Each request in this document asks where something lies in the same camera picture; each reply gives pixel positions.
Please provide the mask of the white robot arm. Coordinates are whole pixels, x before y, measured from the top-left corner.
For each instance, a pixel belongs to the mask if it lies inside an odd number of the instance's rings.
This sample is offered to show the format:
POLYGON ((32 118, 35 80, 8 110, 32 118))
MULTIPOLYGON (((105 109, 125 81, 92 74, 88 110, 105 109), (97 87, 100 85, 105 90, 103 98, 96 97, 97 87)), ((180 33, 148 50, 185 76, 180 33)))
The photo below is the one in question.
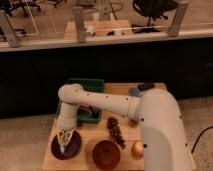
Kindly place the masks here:
POLYGON ((85 91, 80 84, 58 90, 58 127, 75 129, 80 104, 88 104, 138 122, 144 148, 144 171, 193 171, 180 108, 167 90, 154 88, 141 96, 85 91))

